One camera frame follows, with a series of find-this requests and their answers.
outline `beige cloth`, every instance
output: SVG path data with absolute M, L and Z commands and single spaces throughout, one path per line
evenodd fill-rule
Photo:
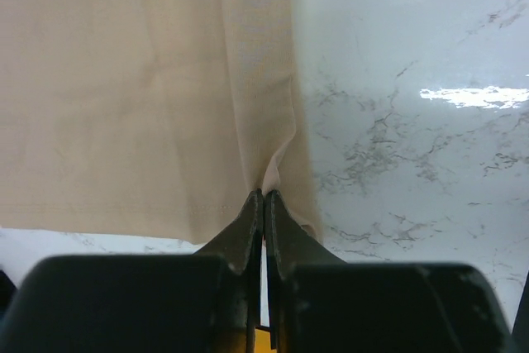
M 0 224 L 207 241 L 279 187 L 320 236 L 290 0 L 1 0 Z

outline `marble tabletop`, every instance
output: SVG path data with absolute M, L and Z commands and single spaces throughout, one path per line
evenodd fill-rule
M 348 261 L 458 261 L 510 325 L 529 270 L 529 0 L 293 0 L 325 246 Z M 185 241 L 0 230 L 19 284 L 62 253 Z

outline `cloth fold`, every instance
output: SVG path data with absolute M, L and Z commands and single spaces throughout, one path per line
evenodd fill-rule
M 321 235 L 290 0 L 1 0 L 0 224 L 207 241 L 254 188 Z

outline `folded cloth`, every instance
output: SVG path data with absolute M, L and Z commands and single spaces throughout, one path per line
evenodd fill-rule
M 0 225 L 207 241 L 254 188 L 321 235 L 290 0 L 1 0 Z

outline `fabric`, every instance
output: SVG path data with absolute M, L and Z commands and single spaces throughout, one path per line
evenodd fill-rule
M 254 188 L 321 227 L 290 0 L 1 0 L 3 227 L 207 241 Z

